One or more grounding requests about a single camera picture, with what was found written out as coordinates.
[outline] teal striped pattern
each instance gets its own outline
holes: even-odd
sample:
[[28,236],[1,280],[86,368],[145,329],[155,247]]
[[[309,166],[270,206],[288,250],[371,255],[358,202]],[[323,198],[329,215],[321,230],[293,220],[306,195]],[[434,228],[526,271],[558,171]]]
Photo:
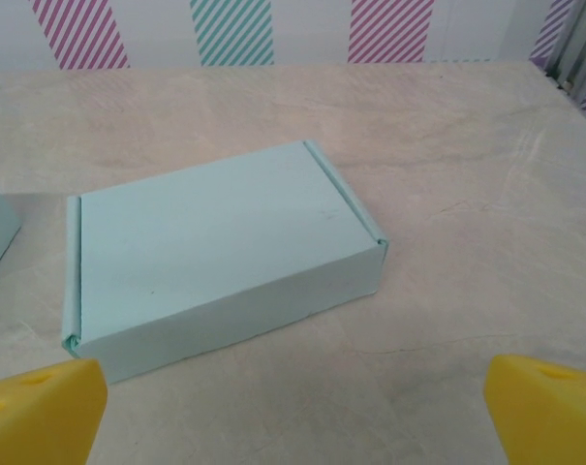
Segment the teal striped pattern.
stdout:
[[269,0],[190,0],[203,66],[273,64]]

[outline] wall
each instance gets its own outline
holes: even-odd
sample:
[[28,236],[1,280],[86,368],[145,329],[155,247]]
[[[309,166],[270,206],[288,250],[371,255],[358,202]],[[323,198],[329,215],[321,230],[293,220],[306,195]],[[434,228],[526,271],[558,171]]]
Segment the wall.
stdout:
[[542,63],[573,0],[0,0],[0,70]]

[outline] marble countertop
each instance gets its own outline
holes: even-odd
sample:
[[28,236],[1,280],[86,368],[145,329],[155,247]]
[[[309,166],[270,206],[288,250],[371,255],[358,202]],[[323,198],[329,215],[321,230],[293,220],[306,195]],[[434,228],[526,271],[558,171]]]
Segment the marble countertop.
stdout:
[[586,119],[528,63],[0,74],[0,378],[60,348],[67,195],[315,139],[381,289],[109,389],[91,464],[506,463],[490,358],[586,369]]

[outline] table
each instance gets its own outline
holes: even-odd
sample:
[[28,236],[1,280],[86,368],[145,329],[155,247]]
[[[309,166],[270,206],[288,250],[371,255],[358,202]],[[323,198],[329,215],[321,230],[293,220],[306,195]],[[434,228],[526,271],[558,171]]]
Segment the table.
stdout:
[[579,110],[528,63],[328,65],[0,73],[0,378],[68,359],[68,195],[300,139],[390,237],[381,289],[111,386],[89,463],[505,463],[490,358],[586,369]]

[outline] box lid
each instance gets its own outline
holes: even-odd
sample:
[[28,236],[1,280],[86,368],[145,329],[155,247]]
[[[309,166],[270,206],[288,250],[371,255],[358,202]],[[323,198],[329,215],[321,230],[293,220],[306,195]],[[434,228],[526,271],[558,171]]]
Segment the box lid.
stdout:
[[65,332],[97,339],[376,247],[348,189],[300,141],[81,196]]

